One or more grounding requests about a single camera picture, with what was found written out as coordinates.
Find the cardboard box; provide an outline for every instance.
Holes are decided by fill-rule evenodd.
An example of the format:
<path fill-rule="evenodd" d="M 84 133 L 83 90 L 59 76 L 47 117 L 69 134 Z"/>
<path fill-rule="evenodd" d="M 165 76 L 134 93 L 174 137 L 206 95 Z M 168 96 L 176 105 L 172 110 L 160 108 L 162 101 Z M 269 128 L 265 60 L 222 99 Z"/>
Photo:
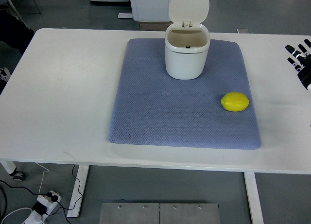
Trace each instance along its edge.
<path fill-rule="evenodd" d="M 168 26 L 173 22 L 141 22 L 139 23 L 139 29 L 141 31 L 166 31 Z"/>

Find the gray floor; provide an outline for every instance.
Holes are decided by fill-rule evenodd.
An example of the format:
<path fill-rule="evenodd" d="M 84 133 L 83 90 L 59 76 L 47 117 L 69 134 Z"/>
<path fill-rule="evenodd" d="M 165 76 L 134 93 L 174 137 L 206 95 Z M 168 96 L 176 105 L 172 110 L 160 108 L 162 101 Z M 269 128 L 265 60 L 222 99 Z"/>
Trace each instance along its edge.
<path fill-rule="evenodd" d="M 118 19 L 118 13 L 130 13 L 128 3 L 91 3 L 89 0 L 36 0 L 42 14 L 36 14 L 33 0 L 12 0 L 26 25 L 40 28 L 139 30 L 139 23 Z M 204 25 L 210 32 L 235 33 L 247 28 L 256 34 L 311 35 L 311 0 L 210 0 Z M 11 72 L 21 55 L 0 42 L 0 66 Z M 41 192 L 57 191 L 68 207 L 75 179 L 72 165 L 43 164 L 45 173 Z M 38 192 L 42 172 L 35 163 L 17 163 L 25 171 L 23 182 L 13 181 L 0 167 L 0 179 L 11 186 L 26 186 Z M 311 223 L 311 176 L 257 173 L 262 214 L 266 224 Z M 8 198 L 7 214 L 32 207 L 36 197 L 23 189 L 0 184 Z M 250 213 L 242 173 L 180 171 L 143 168 L 91 166 L 80 217 L 73 224 L 97 224 L 102 202 L 211 202 L 218 203 L 222 224 L 250 224 Z M 0 212 L 4 199 L 0 194 Z M 12 214 L 4 223 L 20 224 L 28 211 Z M 64 213 L 49 217 L 46 223 L 66 223 Z"/>

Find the black cable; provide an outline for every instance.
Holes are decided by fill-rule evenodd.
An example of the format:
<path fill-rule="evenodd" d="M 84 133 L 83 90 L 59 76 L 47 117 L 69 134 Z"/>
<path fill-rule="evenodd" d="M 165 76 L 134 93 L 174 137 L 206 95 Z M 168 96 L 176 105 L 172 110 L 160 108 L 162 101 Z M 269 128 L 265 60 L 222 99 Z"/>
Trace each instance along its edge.
<path fill-rule="evenodd" d="M 77 179 L 77 180 L 79 181 L 78 192 L 80 193 L 81 197 L 80 197 L 79 199 L 76 200 L 76 202 L 74 203 L 73 208 L 71 208 L 71 209 L 65 208 L 61 203 L 59 203 L 59 202 L 57 201 L 57 203 L 61 206 L 60 208 L 62 208 L 63 211 L 64 211 L 65 218 L 66 218 L 67 222 L 70 223 L 70 224 L 71 224 L 71 222 L 69 222 L 69 220 L 67 219 L 65 210 L 73 210 L 73 209 L 75 208 L 76 204 L 77 204 L 77 201 L 80 200 L 80 199 L 83 197 L 83 194 L 80 192 L 81 181 L 80 181 L 76 176 L 74 176 L 74 174 L 73 174 L 73 170 L 74 170 L 75 166 L 76 166 L 76 165 L 73 166 L 73 168 L 72 168 L 72 170 L 71 170 L 71 174 L 72 174 L 72 176 L 73 176 L 75 179 Z M 6 182 L 3 181 L 3 180 L 0 180 L 0 182 L 4 183 L 6 186 L 8 186 L 8 187 L 11 188 L 11 189 L 26 189 L 28 192 L 30 192 L 30 193 L 31 193 L 32 195 L 34 195 L 34 196 L 44 196 L 44 195 L 46 195 L 46 194 L 36 194 L 36 193 L 32 192 L 32 191 L 31 191 L 29 188 L 27 188 L 27 187 L 21 187 L 21 186 L 12 187 L 11 185 L 9 185 L 8 183 L 6 183 Z M 4 194 L 4 192 L 3 192 L 2 189 L 1 189 L 1 191 L 2 191 L 2 193 L 3 193 L 3 195 L 4 195 L 4 197 L 5 197 L 5 203 L 7 204 L 6 196 L 5 196 L 5 194 Z"/>
<path fill-rule="evenodd" d="M 64 212 L 64 214 L 65 214 L 65 218 L 66 218 L 66 220 L 67 220 L 68 223 L 70 223 L 70 222 L 69 222 L 68 219 L 67 219 L 65 210 L 73 210 L 73 209 L 75 208 L 75 206 L 76 206 L 78 200 L 82 199 L 82 197 L 83 197 L 83 194 L 80 192 L 81 181 L 80 181 L 76 176 L 74 176 L 74 174 L 73 174 L 73 170 L 74 170 L 75 166 L 76 166 L 76 165 L 73 166 L 73 168 L 72 168 L 72 170 L 71 170 L 71 174 L 72 174 L 72 176 L 73 176 L 76 180 L 78 180 L 78 182 L 79 182 L 78 192 L 80 193 L 81 197 L 79 197 L 79 199 L 76 200 L 76 202 L 75 202 L 74 205 L 73 205 L 73 208 L 65 208 L 61 203 L 59 203 L 58 201 L 56 201 L 61 207 L 59 207 L 59 208 L 57 209 L 57 211 L 56 211 L 55 213 L 53 213 L 53 214 L 47 214 L 47 213 L 45 213 L 45 214 L 48 215 L 48 216 L 52 216 L 52 215 L 56 214 L 56 213 L 59 211 L 59 209 L 62 208 L 62 209 L 63 209 L 63 212 Z"/>
<path fill-rule="evenodd" d="M 22 187 L 22 186 L 17 186 L 17 187 L 12 187 L 11 185 L 9 185 L 7 182 L 3 181 L 3 180 L 0 180 L 0 182 L 4 183 L 6 186 L 8 186 L 9 188 L 11 189 L 26 189 L 28 192 L 30 192 L 32 195 L 34 196 L 44 196 L 46 194 L 36 194 L 34 192 L 32 192 L 29 188 L 27 187 Z"/>
<path fill-rule="evenodd" d="M 4 196 L 4 201 L 5 201 L 5 205 L 4 205 L 4 212 L 3 212 L 3 214 L 1 215 L 1 213 L 0 213 L 0 222 L 2 221 L 2 219 L 3 219 L 3 217 L 4 217 L 4 215 L 5 215 L 5 213 L 6 213 L 6 208 L 7 208 L 7 199 L 6 199 L 6 195 L 5 195 L 5 193 L 4 193 L 4 191 L 3 191 L 3 189 L 0 187 L 0 190 L 1 190 L 1 192 L 2 192 L 2 194 L 3 194 L 3 196 Z"/>

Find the caster wheel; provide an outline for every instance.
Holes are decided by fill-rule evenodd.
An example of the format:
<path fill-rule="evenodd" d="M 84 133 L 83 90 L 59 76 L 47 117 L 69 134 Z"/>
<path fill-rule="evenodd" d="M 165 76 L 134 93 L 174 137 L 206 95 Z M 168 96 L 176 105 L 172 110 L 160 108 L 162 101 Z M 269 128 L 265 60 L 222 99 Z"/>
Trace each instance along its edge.
<path fill-rule="evenodd" d="M 24 178 L 25 178 L 25 173 L 24 172 L 17 171 L 15 173 L 15 175 L 13 175 L 13 180 L 15 180 L 15 181 L 23 181 Z"/>

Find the power strip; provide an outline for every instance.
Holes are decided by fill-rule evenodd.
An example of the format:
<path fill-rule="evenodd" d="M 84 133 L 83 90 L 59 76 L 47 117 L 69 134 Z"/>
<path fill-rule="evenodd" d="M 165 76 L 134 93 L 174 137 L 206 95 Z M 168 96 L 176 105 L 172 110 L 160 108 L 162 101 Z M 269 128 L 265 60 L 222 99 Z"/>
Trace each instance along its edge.
<path fill-rule="evenodd" d="M 48 192 L 46 196 L 38 196 L 37 201 L 39 202 L 39 204 L 36 203 L 34 205 L 34 210 L 28 216 L 24 223 L 42 224 L 48 217 L 47 214 L 50 214 L 55 209 L 61 199 L 62 197 L 59 195 L 59 193 L 54 191 Z"/>

